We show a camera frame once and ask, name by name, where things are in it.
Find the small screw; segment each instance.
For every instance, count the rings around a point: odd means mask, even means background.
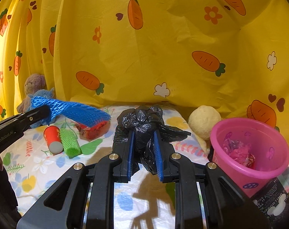
[[[74,164],[73,168],[74,168],[75,170],[79,170],[79,169],[82,169],[82,168],[83,168],[83,165],[82,165],[81,163],[76,163],[76,164]]]
[[[213,162],[208,163],[207,166],[208,166],[209,169],[215,169],[215,168],[217,168],[217,165],[216,165],[215,163],[213,163]]]
[[[113,154],[110,154],[110,155],[109,155],[109,159],[110,159],[110,160],[116,160],[118,157],[119,157],[119,156],[118,156],[118,154],[116,154],[116,153],[113,153]]]
[[[171,157],[172,157],[173,159],[180,159],[180,158],[181,158],[181,155],[180,155],[179,153],[173,153],[173,154],[171,155]]]

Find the crumpled plastic bag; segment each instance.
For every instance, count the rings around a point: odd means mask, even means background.
[[[239,164],[248,168],[254,166],[255,157],[250,153],[250,145],[245,145],[241,141],[234,141],[230,138],[226,138],[223,142],[222,149]]]
[[[168,143],[182,141],[191,135],[188,131],[165,125],[159,105],[124,110],[118,116],[117,121],[114,143],[126,142],[130,130],[135,133],[132,174],[139,170],[138,163],[141,163],[153,175],[157,174],[153,138],[155,130],[158,129],[162,141]]]

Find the bucket rim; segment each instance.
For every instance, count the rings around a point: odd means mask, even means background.
[[[278,134],[278,138],[283,142],[284,146],[286,146],[286,149],[285,149],[286,157],[285,157],[284,163],[279,168],[272,170],[272,171],[259,171],[259,170],[253,170],[253,169],[250,169],[248,167],[245,167],[242,164],[239,164],[238,162],[233,160],[221,148],[221,146],[217,140],[217,132],[219,131],[219,129],[221,127],[223,127],[223,124],[225,122],[228,122],[229,120],[231,120],[231,121],[239,120],[240,122],[246,121],[248,123],[251,122],[251,123],[254,123],[254,125],[258,124],[261,127],[265,127],[267,130],[270,130],[271,132]],[[288,164],[289,164],[289,146],[288,146],[286,140],[284,139],[284,137],[276,129],[274,129],[274,128],[270,127],[269,125],[267,125],[263,122],[260,122],[260,121],[256,121],[256,120],[249,119],[249,118],[240,118],[240,117],[224,119],[222,121],[219,121],[212,128],[210,141],[211,141],[211,144],[214,148],[214,151],[218,154],[219,157],[224,159],[230,167],[232,167],[236,171],[238,171],[238,172],[240,172],[240,173],[242,173],[248,177],[253,177],[253,178],[257,178],[257,179],[272,179],[272,178],[275,178],[275,177],[279,176],[280,174],[282,174],[286,170],[286,168],[288,167]]]

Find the blue foam net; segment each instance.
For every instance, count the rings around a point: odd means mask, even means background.
[[[43,120],[46,124],[50,124],[50,121],[55,119],[58,115],[64,115],[87,127],[93,127],[101,121],[110,120],[110,115],[108,113],[78,102],[64,102],[37,96],[31,99],[31,103],[33,109],[43,105],[49,106],[51,114],[48,118]]]

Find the black plastic bag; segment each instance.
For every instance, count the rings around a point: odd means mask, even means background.
[[[118,116],[117,121],[116,133],[118,135],[115,136],[114,142],[126,142],[129,130],[135,133],[133,174],[139,169],[137,163],[141,163],[153,175],[157,174],[153,139],[156,129],[159,130],[162,141],[168,143],[182,141],[191,135],[190,132],[165,125],[162,119],[162,109],[158,105],[124,110]]]

